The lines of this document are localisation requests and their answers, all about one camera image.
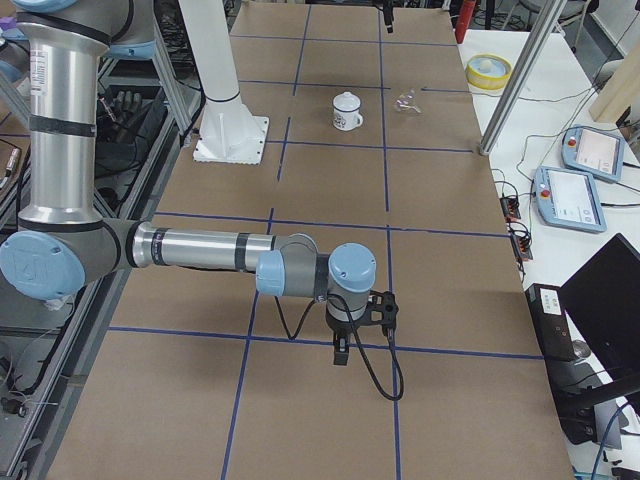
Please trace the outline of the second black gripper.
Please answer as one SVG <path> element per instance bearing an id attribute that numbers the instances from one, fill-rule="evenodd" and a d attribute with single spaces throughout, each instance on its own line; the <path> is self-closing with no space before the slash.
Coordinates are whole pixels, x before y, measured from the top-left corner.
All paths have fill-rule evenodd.
<path id="1" fill-rule="evenodd" d="M 325 315 L 326 323 L 333 332 L 333 365 L 346 366 L 349 360 L 349 342 L 353 329 L 349 321 L 341 321 L 331 314 Z"/>

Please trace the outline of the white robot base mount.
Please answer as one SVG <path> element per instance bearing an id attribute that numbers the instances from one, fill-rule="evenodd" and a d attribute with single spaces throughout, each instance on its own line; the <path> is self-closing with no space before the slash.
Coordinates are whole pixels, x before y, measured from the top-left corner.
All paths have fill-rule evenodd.
<path id="1" fill-rule="evenodd" d="M 242 100 L 223 3 L 179 5 L 205 96 L 194 159 L 257 165 L 269 119 L 253 115 Z"/>

